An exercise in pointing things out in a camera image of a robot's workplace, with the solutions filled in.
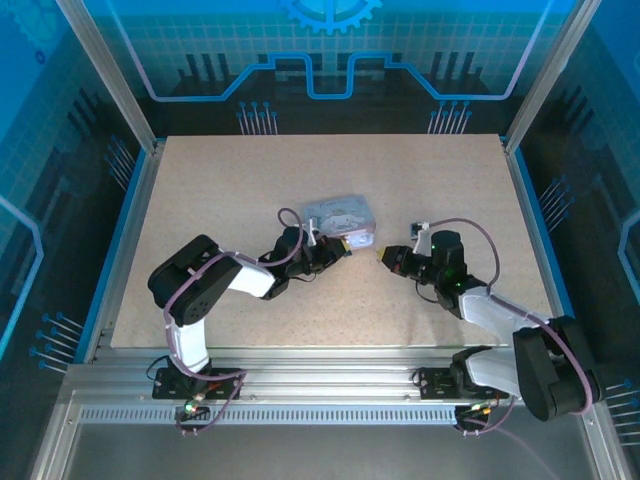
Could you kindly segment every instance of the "small object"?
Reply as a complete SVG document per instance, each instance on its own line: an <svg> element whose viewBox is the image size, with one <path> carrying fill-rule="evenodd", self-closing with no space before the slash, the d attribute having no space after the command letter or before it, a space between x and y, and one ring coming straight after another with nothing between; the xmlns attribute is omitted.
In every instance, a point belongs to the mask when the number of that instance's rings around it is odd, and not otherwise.
<svg viewBox="0 0 640 480"><path fill-rule="evenodd" d="M619 383L617 385L611 385L610 387L607 387L607 390L614 390L616 388L631 388L632 384L631 384L631 380L629 380L628 378L624 379L624 382Z"/></svg>
<svg viewBox="0 0 640 480"><path fill-rule="evenodd" d="M313 219L320 234L344 239L352 250L373 245L376 221L362 195L311 203L304 221Z"/></svg>
<svg viewBox="0 0 640 480"><path fill-rule="evenodd" d="M77 330L74 330L74 329L72 329L72 328L69 328L69 327L67 327L66 325L63 325L63 324L62 324L62 323L60 323L60 322L57 322L57 321L53 320L53 319L49 316L49 314L48 314L48 313L45 313L44 315L42 315L42 321L43 321L44 323L53 323L54 325L58 326L59 328L61 328L61 329L63 329L63 330L66 330L67 332L73 333L74 335L78 335L78 336L80 336L80 334L82 333L82 332L78 332Z"/></svg>
<svg viewBox="0 0 640 480"><path fill-rule="evenodd" d="M65 322L68 322L68 323L70 323L71 325L73 325L73 326L75 326L75 327L78 327L80 330L82 330L82 328L83 328L83 327L82 327L82 325L80 325L80 324L78 324L78 323L76 323L76 322L74 322L74 321L70 320L69 318L65 317L65 316L64 316L64 314L63 314L62 312L58 312L58 313L56 313L56 318L57 318L58 320L64 320Z"/></svg>
<svg viewBox="0 0 640 480"><path fill-rule="evenodd" d="M60 333L60 331L56 327L51 327L51 335L54 337L57 335L59 337L64 338L65 340L69 340L70 342L78 343L78 340L76 340L75 338L71 338L70 336L65 335L64 333Z"/></svg>
<svg viewBox="0 0 640 480"><path fill-rule="evenodd" d="M613 405L609 405L609 409L620 408L620 407L638 408L638 406L640 406L640 402L638 401L638 399L637 398L632 398L631 401L629 401L629 402L615 403Z"/></svg>
<svg viewBox="0 0 640 480"><path fill-rule="evenodd" d="M47 362L45 362L44 360L40 360L38 362L38 368L40 370L44 370L45 368L48 368L49 370L53 370L54 372L60 372L60 373L67 373L64 370L62 370L61 368L57 368L54 366L49 365Z"/></svg>

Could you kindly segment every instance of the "cable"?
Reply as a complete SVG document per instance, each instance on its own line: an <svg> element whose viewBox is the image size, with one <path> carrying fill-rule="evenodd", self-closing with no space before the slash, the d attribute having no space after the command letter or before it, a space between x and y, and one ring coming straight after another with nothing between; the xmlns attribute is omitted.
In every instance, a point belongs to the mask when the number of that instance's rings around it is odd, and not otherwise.
<svg viewBox="0 0 640 480"><path fill-rule="evenodd" d="M493 425L489 425L488 423L484 423L484 427L482 430L476 430L476 435L484 435L485 433L489 433L492 432L493 430L496 430L500 425L502 425L507 418L509 418L509 415L511 415L511 412L513 411L513 407L516 406L516 397L514 397L513 395L511 396L511 402L509 403L509 407L507 408L507 411L505 412L505 414L500 418L500 420L498 420L496 423L494 423ZM465 421L471 421L471 418L466 418ZM463 433L466 433L466 431L461 428L458 427L458 430L460 430Z"/></svg>
<svg viewBox="0 0 640 480"><path fill-rule="evenodd" d="M469 225L472 225L477 230L479 230L480 233L482 233L482 235L487 239L487 242L489 242L489 246L491 247L491 251L493 252L493 257L496 263L495 274L493 275L493 278L491 279L491 281L487 284L487 293L489 294L489 298L492 299L494 302L498 303L499 305L503 306L507 310L510 310L513 313L517 313L521 316L524 316L524 318L531 320L533 323L535 323L540 328L542 328L551 337L551 339L558 344L562 352L567 357L567 360L576 371L576 374L580 379L580 383L582 383L582 388L584 389L584 394L586 399L585 405L580 411L574 412L574 413L576 415L582 415L587 411L589 411L589 409L593 405L593 393L591 392L591 386L589 384L589 380L587 379L587 375L584 373L584 370L580 366L580 362L578 362L578 359L573 355L573 353L571 352L567 344L564 343L564 341L560 338L560 336L556 332L554 332L551 327L549 327L545 322L540 320L538 317L531 315L529 312L525 312L524 310L516 307L515 305L511 305L507 302L504 302L503 300L499 299L495 295L491 294L491 288L493 287L493 285L495 285L495 283L498 281L498 278L500 277L500 256L498 255L498 248L496 247L495 242L491 238L491 235L489 235L489 232L487 232L482 227L482 225L474 222L473 220L469 220L468 218L462 218L462 217L454 217L454 218L448 218L446 220L439 220L437 222L431 223L429 226L438 227L440 225L445 225L447 223L455 223L455 222L467 223Z"/></svg>
<svg viewBox="0 0 640 480"><path fill-rule="evenodd" d="M419 296L421 299L423 299L425 302L429 302L429 303L435 303L435 304L437 304L437 303L438 303L438 301L437 301L437 300L433 300L433 299L431 299L431 298L427 298L427 297L425 297L424 295L422 295L422 294L420 293L420 290L418 290L418 285L419 285L419 282L418 282L418 281L416 281L416 293L418 294L418 296Z"/></svg>
<svg viewBox="0 0 640 480"><path fill-rule="evenodd" d="M165 337L167 339L167 345L169 346L169 351L171 352L170 358L171 361L173 362L173 364L178 368L178 370L180 370L180 372L182 372L182 374L187 375L189 377L193 377L196 378L198 380L203 380L205 382L219 382L222 380L229 380L232 378L238 378L238 384L236 385L236 388L233 390L233 393L229 396L229 398L227 399L227 401L225 402L225 404L222 406L222 408L220 409L220 412L218 412L218 415L215 416L215 418L213 418L213 420L211 420L211 422L207 425L205 425L204 427L200 427L197 430L193 430L194 434L197 434L196 432L203 432L205 430L208 430L209 428L211 428L213 425L215 425L218 420L220 419L221 415L226 411L227 408L229 408L229 404L231 403L231 399L234 398L236 396L236 394L240 391L240 388L242 387L242 385L244 384L244 378L247 374L247 371L244 369L241 370L237 370L235 372L232 373L227 373L224 375L215 375L215 376L211 376L211 375L201 375L199 373L196 372L192 372L191 370L189 370L189 367L187 367L184 362L178 357L178 353L177 353L177 348L176 345L174 343L174 339L173 339L173 335L171 334L171 327L173 325L175 325L175 321L173 319L173 317L171 316L171 308L173 307L173 305L175 304L175 302L177 301L178 298L180 298L180 295L182 295L189 287L191 287L191 285L193 285L196 281L198 281L200 278L202 278L202 276L204 275L204 273L211 268L212 265L215 265L217 262L219 262L221 259L225 258L225 257L236 257L239 258L241 260L244 260L246 262L249 263L253 263L257 266L261 266L261 267L276 267L278 265L282 265L287 263L289 260L291 260L294 255L296 255L296 253L298 253L298 250L300 250L300 248L302 247L302 241L304 239L304 226L302 225L302 220L300 218L300 216L292 209L290 208L281 208L278 211L278 221L285 227L289 227L289 225L287 225L284 220L282 219L282 214L284 212L288 212L291 213L295 220L296 223L298 224L299 227L299 234L298 234L298 241L296 242L296 245L294 246L293 250L291 250L291 252L289 252L289 254L284 257L281 260L275 261L275 262L260 262L258 260L255 260L247 255L243 255L241 253L238 252L222 252L219 253L218 255L215 255L213 258L209 259L202 267L200 267L193 275L191 275L191 277L189 277L187 279L186 282L184 282L184 284L182 284L175 292L174 294L171 296L171 298L169 298L169 300L167 301L166 305L164 306L164 309L162 311L162 315L164 317L164 321L165 321ZM180 430L183 431L183 434L186 434L185 432L187 432L187 430L185 430L182 427L182 424L180 423L180 420L178 419L176 422L176 427L179 428Z"/></svg>
<svg viewBox="0 0 640 480"><path fill-rule="evenodd" d="M483 422L482 420L476 420L475 418L467 418L466 419L467 422L470 423L475 423L477 425L482 425L483 427L487 426L486 422ZM553 478L554 480L560 480L560 477L551 469L551 467L535 452L535 450L533 448L531 448L527 442L525 442L524 440L522 440L520 437L518 437L517 435L511 433L508 430L505 430L503 428L498 427L497 425L494 426L494 429L497 432L500 432L501 434L505 435L506 437L509 437L511 440L513 440L514 442L516 442L517 444L519 444L522 448L524 448L527 452L529 452L529 455L531 455L536 462L538 462L542 468L544 468L547 473L549 474L549 476L551 478Z"/></svg>
<svg viewBox="0 0 640 480"><path fill-rule="evenodd" d="M491 247L491 251L493 252L493 258L495 259L495 262L496 262L496 272L493 275L493 278L491 279L491 281L487 284L487 291L490 292L491 287L493 287L495 283L498 281L498 278L500 278L500 256L498 255L498 248L496 247L495 242L491 238L491 235L489 235L489 232L487 232L484 229L484 227L479 223L476 223L473 220L469 220L468 218L462 218L462 217L453 217L453 218L447 218L445 220L438 220L437 222L430 223L429 228L439 227L440 225L446 225L447 223L458 223L458 222L467 223L475 227L480 233L482 233L484 238L487 239L487 242L489 242L489 246Z"/></svg>
<svg viewBox="0 0 640 480"><path fill-rule="evenodd" d="M145 375L147 376L147 378L149 380L151 380L152 382L155 382L156 379L155 378L151 378L149 376L149 372L151 371L151 369L153 367L155 367L158 363L160 363L162 360L166 360L167 362L169 361L169 355L163 355L161 357L156 358L153 362L151 362L151 365L149 365L149 367L147 368L147 371L145 372Z"/></svg>
<svg viewBox="0 0 640 480"><path fill-rule="evenodd" d="M233 391L231 392L231 395L229 395L229 398L227 399L227 401L224 403L224 405L222 406L222 408L220 409L220 411L216 414L215 417L213 417L213 419L207 423L206 425L203 425L202 427L192 427L192 428L188 428L185 427L182 422L180 421L180 417L178 417L176 419L176 428L178 430L180 430L182 432L182 435L187 436L197 436L200 433L206 432L207 430L209 430L211 427L213 427L216 423L218 423L220 421L220 419L222 418L222 416L224 415L224 412L227 411L227 409L229 408L229 405L231 404L231 400L233 398L235 398L235 396L238 394L238 392L240 391L240 388L242 388L242 385L244 384L244 379L245 379L246 374L242 374L240 375L240 377L238 378L238 384L236 385L236 387L233 389Z"/></svg>

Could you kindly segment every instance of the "glass panel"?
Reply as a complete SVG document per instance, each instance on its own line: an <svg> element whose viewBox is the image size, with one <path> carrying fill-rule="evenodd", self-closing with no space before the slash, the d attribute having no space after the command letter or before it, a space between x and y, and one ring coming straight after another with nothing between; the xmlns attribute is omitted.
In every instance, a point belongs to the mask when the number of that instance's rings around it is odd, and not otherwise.
<svg viewBox="0 0 640 480"><path fill-rule="evenodd" d="M610 385L640 382L640 4L603 0L522 144L576 317ZM637 400L612 400L637 443ZM637 446L633 457L640 458Z"/></svg>
<svg viewBox="0 0 640 480"><path fill-rule="evenodd" d="M505 133L573 3L88 5L164 136Z"/></svg>
<svg viewBox="0 0 640 480"><path fill-rule="evenodd" d="M55 2L23 3L2 2L0 16L0 478L7 479L28 477L139 150ZM60 326L43 323L45 314Z"/></svg>

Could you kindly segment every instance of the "perforated rail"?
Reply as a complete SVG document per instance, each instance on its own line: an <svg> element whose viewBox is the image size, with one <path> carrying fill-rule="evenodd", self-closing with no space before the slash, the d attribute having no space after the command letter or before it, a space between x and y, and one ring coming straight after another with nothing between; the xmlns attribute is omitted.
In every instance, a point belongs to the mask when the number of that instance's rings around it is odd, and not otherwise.
<svg viewBox="0 0 640 480"><path fill-rule="evenodd" d="M193 424L207 423L202 415ZM174 422L174 406L88 406L80 416L83 424L169 424ZM453 425L454 407L363 406L363 405L235 405L220 420L234 425Z"/></svg>

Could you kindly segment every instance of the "metal frame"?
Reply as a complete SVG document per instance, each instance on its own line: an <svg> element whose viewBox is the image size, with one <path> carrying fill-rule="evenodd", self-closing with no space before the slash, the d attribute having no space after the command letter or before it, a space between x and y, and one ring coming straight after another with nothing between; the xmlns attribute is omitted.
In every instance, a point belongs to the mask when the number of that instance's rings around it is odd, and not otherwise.
<svg viewBox="0 0 640 480"><path fill-rule="evenodd" d="M156 137L84 2L56 1L140 146L152 153Z"/></svg>
<svg viewBox="0 0 640 480"><path fill-rule="evenodd" d="M522 139L529 130L529 127L531 127L536 115L538 115L549 92L551 92L551 89L555 85L556 80L567 66L569 57L589 26L601 1L602 0L584 0L579 6L575 7L569 15L553 50L540 69L538 76L509 127L506 146L508 154L514 154L520 142L522 142Z"/></svg>

